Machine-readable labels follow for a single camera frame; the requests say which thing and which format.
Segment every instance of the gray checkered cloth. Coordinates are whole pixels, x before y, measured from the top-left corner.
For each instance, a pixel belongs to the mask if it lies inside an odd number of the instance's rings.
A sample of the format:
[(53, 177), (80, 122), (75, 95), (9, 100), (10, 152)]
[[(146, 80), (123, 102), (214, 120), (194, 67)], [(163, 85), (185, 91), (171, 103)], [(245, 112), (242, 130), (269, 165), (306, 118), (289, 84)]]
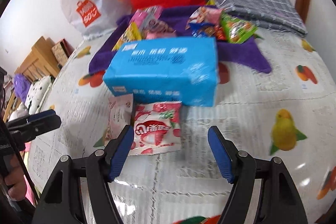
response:
[(290, 0), (215, 0), (218, 8), (224, 8), (233, 16), (239, 16), (255, 25), (289, 31), (300, 37), (307, 36), (305, 24)]

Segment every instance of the box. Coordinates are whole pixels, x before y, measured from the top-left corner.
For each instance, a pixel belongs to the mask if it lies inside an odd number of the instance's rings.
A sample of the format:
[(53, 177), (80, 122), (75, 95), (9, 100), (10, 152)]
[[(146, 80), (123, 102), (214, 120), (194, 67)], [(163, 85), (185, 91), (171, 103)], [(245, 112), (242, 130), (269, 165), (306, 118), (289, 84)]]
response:
[(141, 103), (182, 101), (187, 106), (213, 106), (218, 83), (215, 39), (178, 37), (125, 43), (103, 80), (114, 95), (133, 93)]

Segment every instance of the green snack package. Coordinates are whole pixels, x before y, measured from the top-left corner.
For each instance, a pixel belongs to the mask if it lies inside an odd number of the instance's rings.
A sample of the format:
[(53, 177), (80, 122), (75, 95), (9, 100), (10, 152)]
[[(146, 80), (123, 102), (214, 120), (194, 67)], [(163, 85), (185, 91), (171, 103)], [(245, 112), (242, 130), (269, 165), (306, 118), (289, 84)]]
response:
[(243, 43), (258, 29), (251, 22), (230, 16), (225, 12), (220, 15), (220, 23), (229, 43)]

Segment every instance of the folded blanket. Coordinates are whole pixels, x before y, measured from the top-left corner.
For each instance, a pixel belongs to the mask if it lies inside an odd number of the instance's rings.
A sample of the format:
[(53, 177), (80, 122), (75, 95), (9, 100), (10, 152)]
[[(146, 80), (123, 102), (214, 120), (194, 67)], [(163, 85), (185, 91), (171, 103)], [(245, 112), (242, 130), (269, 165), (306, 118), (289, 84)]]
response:
[[(176, 30), (178, 37), (189, 37), (192, 36), (192, 33), (190, 29), (185, 29), (186, 22), (198, 8), (199, 6), (197, 5), (166, 8), (162, 11), (160, 20), (165, 21), (170, 27)], [(117, 29), (92, 58), (89, 64), (89, 74), (106, 70), (109, 67), (116, 53), (112, 52), (112, 48), (128, 27), (132, 16), (133, 14), (126, 15), (117, 21)], [(272, 71), (270, 64), (261, 54), (253, 37), (243, 44), (217, 42), (217, 51), (219, 61), (236, 62), (264, 73), (270, 73)]]
[(300, 37), (308, 32), (290, 0), (215, 0), (217, 7), (259, 27), (292, 32)]

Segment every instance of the red and white snack package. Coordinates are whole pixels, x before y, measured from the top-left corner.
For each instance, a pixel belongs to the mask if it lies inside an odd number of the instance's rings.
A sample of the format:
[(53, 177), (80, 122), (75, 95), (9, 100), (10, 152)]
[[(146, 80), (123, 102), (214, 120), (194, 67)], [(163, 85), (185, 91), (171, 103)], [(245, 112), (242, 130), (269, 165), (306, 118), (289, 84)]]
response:
[(133, 94), (109, 98), (109, 125), (105, 137), (105, 146), (110, 140), (118, 138), (125, 125), (131, 123)]
[(181, 102), (137, 105), (134, 117), (134, 142), (128, 155), (154, 155), (180, 150), (181, 105)]

